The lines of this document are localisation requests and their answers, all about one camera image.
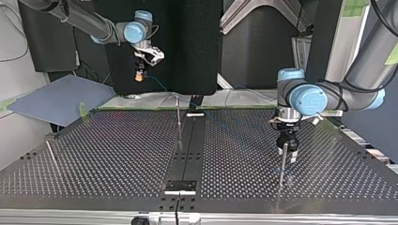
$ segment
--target white wall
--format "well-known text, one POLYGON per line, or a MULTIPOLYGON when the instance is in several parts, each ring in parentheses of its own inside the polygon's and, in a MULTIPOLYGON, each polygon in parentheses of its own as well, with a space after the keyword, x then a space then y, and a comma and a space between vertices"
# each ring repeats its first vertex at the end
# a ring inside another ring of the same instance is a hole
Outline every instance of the white wall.
MULTIPOLYGON (((0 1, 19 11, 17 0, 0 1)), ((4 11, 23 30, 13 13, 7 9, 4 11)), ((0 61, 19 56, 25 48, 24 37, 0 12, 0 61)), ((0 62, 0 102, 31 92, 45 84, 44 75, 35 72, 30 53, 19 60, 0 62)), ((37 147, 49 132, 51 130, 48 123, 12 112, 0 112, 0 170, 37 147)))

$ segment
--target perforated metal plate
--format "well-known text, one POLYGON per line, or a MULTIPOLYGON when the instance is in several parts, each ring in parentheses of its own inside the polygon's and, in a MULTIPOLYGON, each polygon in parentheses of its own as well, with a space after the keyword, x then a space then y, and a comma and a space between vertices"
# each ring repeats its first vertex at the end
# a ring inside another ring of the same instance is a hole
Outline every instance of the perforated metal plate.
POLYGON ((329 122, 303 123, 298 161, 279 187, 279 133, 273 111, 208 113, 201 175, 202 204, 217 212, 398 214, 397 176, 329 122))
MULTIPOLYGON (((44 148, 5 170, 0 194, 106 200, 116 207, 126 201, 124 209, 144 210, 160 201, 177 138, 175 112, 97 112, 52 142, 56 162, 44 148), (137 200, 143 202, 134 205, 137 200)), ((159 210, 154 205, 149 208, 159 210)))
POLYGON ((0 172, 0 208, 398 215, 398 178, 324 121, 303 123, 279 187, 273 111, 97 112, 0 172), (167 180, 196 196, 164 196, 167 180))

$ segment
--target gray panel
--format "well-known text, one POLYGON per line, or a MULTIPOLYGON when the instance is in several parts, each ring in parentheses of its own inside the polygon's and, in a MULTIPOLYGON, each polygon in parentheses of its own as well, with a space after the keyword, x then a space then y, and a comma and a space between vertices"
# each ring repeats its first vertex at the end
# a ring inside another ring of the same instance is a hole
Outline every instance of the gray panel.
POLYGON ((80 106, 87 112, 106 103, 116 95, 112 87, 68 75, 21 97, 9 106, 11 111, 59 126, 69 126, 79 119, 80 106))

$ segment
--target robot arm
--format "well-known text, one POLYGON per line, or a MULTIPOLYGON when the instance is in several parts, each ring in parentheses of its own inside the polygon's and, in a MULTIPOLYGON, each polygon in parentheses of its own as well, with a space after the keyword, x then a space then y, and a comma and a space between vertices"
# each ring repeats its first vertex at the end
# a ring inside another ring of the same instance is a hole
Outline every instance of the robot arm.
POLYGON ((92 37, 98 44, 129 42, 137 57, 136 77, 141 82, 149 66, 156 66, 164 53, 151 45, 151 38, 156 30, 152 27, 152 14, 147 11, 135 12, 134 22, 119 22, 114 24, 97 13, 81 8, 76 0, 19 0, 28 7, 48 12, 59 18, 63 23, 69 23, 92 37))
POLYGON ((304 80, 304 71, 299 68, 282 69, 278 74, 278 110, 270 123, 280 131, 277 140, 283 168, 287 153, 291 162, 296 161, 299 150, 301 121, 318 116, 324 110, 364 111, 378 108, 384 100, 384 87, 398 73, 398 67, 388 63, 388 58, 397 45, 398 37, 390 30, 398 30, 398 1, 390 0, 385 7, 385 21, 375 24, 360 52, 342 82, 304 80))

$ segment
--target black backdrop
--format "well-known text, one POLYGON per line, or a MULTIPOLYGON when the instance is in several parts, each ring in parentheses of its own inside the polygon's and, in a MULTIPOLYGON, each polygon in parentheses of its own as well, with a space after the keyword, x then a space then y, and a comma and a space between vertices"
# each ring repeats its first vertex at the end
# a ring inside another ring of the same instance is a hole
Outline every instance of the black backdrop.
MULTIPOLYGON (((96 11, 115 23, 134 20, 137 9, 152 12, 160 26, 152 44, 165 59, 149 70, 169 91, 212 95, 217 89, 222 0, 95 0, 96 11)), ((133 49, 105 46, 115 91, 120 95, 163 91, 152 80, 136 82, 133 49)))

